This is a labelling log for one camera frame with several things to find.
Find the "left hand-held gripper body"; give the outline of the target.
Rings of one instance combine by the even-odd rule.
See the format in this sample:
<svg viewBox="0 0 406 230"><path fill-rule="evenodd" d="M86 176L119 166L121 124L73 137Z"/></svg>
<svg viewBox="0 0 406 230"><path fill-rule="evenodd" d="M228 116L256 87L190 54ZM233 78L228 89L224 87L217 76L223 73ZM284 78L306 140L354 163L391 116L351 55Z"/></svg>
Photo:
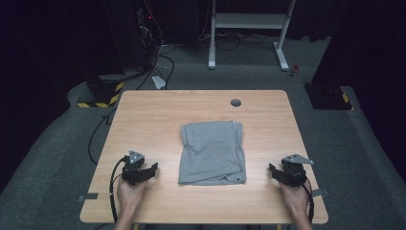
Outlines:
<svg viewBox="0 0 406 230"><path fill-rule="evenodd" d="M133 149L129 151L128 156L124 158L124 167L122 178L130 185L135 186L141 181L139 172L145 164L145 156Z"/></svg>

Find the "black equipment tower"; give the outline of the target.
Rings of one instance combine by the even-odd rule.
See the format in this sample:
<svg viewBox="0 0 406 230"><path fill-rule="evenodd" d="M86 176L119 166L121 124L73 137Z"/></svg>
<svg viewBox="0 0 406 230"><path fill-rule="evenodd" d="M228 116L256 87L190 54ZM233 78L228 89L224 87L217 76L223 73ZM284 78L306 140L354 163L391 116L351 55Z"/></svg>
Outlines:
<svg viewBox="0 0 406 230"><path fill-rule="evenodd" d="M157 32L146 0L102 0L125 75L150 68Z"/></svg>

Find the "white metal stand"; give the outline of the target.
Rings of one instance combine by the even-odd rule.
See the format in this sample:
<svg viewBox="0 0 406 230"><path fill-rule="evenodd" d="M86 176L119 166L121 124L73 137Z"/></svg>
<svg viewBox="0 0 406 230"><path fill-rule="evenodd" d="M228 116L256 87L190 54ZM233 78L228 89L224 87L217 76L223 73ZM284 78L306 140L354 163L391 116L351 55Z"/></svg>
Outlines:
<svg viewBox="0 0 406 230"><path fill-rule="evenodd" d="M227 13L216 11L216 0L212 0L210 47L208 68L215 69L215 30L216 29L261 29L280 30L280 36L273 43L280 67L283 71L289 70L284 56L282 45L290 24L296 0L289 0L287 12L283 14L254 14L254 13Z"/></svg>

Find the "person's right hand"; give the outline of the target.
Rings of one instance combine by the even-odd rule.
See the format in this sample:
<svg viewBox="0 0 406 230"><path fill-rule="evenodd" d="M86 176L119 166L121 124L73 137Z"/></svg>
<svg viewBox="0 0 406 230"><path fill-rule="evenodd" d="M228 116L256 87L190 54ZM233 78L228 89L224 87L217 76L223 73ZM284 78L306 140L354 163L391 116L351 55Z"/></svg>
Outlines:
<svg viewBox="0 0 406 230"><path fill-rule="evenodd" d="M284 203L293 217L306 217L309 197L304 187L289 187L280 184Z"/></svg>

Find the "black base with yellow mark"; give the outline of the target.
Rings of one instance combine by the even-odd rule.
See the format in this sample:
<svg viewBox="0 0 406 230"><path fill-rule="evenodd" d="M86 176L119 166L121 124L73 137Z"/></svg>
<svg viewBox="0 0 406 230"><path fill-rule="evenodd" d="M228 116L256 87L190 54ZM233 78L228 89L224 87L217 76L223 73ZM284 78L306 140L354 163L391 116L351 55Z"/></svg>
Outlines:
<svg viewBox="0 0 406 230"><path fill-rule="evenodd" d="M349 97L340 87L329 88L306 83L304 89L314 109L352 110Z"/></svg>

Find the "grey shorts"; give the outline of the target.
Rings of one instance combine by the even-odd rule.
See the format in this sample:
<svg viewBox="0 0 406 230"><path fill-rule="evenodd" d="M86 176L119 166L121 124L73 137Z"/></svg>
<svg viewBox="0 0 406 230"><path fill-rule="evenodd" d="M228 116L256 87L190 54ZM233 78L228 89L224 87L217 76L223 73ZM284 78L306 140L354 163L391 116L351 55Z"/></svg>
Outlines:
<svg viewBox="0 0 406 230"><path fill-rule="evenodd" d="M241 123L186 124L181 126L181 137L180 185L223 186L246 182Z"/></svg>

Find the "person's left hand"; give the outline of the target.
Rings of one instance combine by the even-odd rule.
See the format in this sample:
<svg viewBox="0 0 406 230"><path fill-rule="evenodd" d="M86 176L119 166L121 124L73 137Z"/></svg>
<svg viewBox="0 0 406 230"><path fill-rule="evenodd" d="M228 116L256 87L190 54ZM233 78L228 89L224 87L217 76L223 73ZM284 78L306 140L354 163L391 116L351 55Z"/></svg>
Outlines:
<svg viewBox="0 0 406 230"><path fill-rule="evenodd" d="M137 185L130 185L127 181L119 179L118 198L122 213L134 213L137 210L142 198L147 181Z"/></svg>

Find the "grey scrap on floor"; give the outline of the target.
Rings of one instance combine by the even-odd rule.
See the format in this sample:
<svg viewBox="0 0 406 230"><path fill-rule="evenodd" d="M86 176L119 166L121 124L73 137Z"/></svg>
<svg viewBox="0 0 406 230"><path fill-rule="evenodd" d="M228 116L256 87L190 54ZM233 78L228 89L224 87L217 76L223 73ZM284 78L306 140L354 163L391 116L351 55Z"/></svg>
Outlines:
<svg viewBox="0 0 406 230"><path fill-rule="evenodd" d="M153 80L153 82L155 84L155 87L157 89L164 89L166 87L166 85L167 85L166 82L159 76L153 76L152 80Z"/></svg>

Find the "black yellow striped base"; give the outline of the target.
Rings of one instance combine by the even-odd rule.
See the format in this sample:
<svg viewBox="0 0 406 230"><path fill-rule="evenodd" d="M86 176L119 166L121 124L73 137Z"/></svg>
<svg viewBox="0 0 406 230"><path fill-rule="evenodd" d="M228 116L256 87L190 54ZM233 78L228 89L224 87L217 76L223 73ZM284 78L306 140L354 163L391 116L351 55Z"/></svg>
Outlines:
<svg viewBox="0 0 406 230"><path fill-rule="evenodd" d="M79 94L77 106L81 108L113 106L120 96L123 85L120 81L102 80L100 77L88 80Z"/></svg>

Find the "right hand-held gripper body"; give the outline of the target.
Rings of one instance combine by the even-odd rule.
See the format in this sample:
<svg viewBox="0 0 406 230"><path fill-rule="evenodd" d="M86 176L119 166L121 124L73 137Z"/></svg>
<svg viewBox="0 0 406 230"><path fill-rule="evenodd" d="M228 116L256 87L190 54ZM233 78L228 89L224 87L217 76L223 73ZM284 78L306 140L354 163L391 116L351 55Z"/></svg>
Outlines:
<svg viewBox="0 0 406 230"><path fill-rule="evenodd" d="M282 159L282 184L298 187L306 182L304 164L313 165L314 162L300 154L292 154Z"/></svg>

